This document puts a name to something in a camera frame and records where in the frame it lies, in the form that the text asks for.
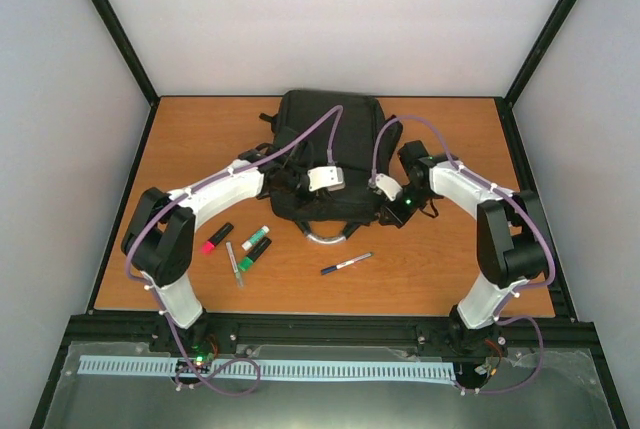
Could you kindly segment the black student backpack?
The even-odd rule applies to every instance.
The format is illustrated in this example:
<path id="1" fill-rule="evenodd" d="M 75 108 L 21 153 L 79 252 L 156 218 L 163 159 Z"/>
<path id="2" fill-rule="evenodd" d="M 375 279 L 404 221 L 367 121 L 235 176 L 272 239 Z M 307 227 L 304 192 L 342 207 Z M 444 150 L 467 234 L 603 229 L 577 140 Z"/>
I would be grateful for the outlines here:
<path id="1" fill-rule="evenodd" d="M 299 142 L 269 173 L 267 186 L 271 209 L 277 217 L 295 223 L 306 236 L 312 234 L 313 222 L 343 222 L 345 226 L 336 238 L 346 240 L 360 227 L 378 219 L 383 197 L 369 187 L 371 172 L 389 172 L 403 133 L 399 122 L 383 128 L 390 118 L 378 99 L 355 93 L 290 90 L 282 96 L 275 114 L 259 115 L 270 124 L 274 139 L 257 148 L 268 155 L 284 148 L 336 106 L 343 111 L 330 116 Z M 272 176 L 281 169 L 307 172 L 329 165 L 343 169 L 344 189 L 321 189 L 312 192 L 310 199 L 272 190 Z"/>

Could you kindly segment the blue white pen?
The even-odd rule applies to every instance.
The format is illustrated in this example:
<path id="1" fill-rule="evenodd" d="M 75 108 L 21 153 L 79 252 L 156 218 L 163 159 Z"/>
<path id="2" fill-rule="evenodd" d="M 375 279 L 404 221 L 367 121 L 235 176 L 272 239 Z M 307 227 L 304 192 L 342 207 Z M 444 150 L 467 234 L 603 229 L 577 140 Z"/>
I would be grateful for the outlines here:
<path id="1" fill-rule="evenodd" d="M 374 255 L 373 252 L 368 252 L 368 253 L 356 256 L 354 258 L 351 258 L 349 260 L 346 260 L 346 261 L 343 261 L 343 262 L 328 266 L 328 267 L 323 268 L 323 269 L 320 270 L 320 275 L 323 275 L 323 276 L 324 275 L 328 275 L 328 274 L 330 274 L 332 272 L 335 272 L 335 271 L 338 271 L 338 270 L 343 269 L 345 267 L 348 267 L 350 265 L 356 264 L 356 263 L 358 263 L 360 261 L 369 259 L 369 258 L 373 257 L 373 255 Z"/>

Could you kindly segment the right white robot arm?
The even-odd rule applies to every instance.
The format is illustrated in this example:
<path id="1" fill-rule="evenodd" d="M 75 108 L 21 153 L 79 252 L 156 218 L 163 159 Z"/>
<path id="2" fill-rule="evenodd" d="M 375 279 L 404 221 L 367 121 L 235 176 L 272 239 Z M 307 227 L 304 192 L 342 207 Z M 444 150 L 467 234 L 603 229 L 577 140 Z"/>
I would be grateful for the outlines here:
<path id="1" fill-rule="evenodd" d="M 456 204 L 476 222 L 479 275 L 451 309 L 446 336 L 453 351 L 470 353 L 492 334 L 511 299 L 534 279 L 551 275 L 554 253 L 540 201 L 531 191 L 514 192 L 487 181 L 454 157 L 431 155 L 420 141 L 405 144 L 398 157 L 407 184 L 377 171 L 369 182 L 386 198 L 382 225 L 400 228 L 436 199 Z"/>

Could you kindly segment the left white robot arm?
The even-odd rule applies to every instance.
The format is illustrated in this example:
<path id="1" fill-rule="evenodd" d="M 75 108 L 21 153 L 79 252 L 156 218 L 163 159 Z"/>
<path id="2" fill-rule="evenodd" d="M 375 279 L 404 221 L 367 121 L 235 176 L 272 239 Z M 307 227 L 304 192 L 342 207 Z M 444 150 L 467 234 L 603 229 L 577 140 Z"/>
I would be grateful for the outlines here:
<path id="1" fill-rule="evenodd" d="M 125 273 L 151 292 L 159 312 L 175 326 L 172 337 L 186 351 L 201 349 L 208 327 L 187 271 L 198 229 L 230 207 L 266 189 L 267 173 L 296 145 L 270 155 L 245 153 L 223 170 L 181 189 L 152 187 L 142 193 L 121 242 Z"/>

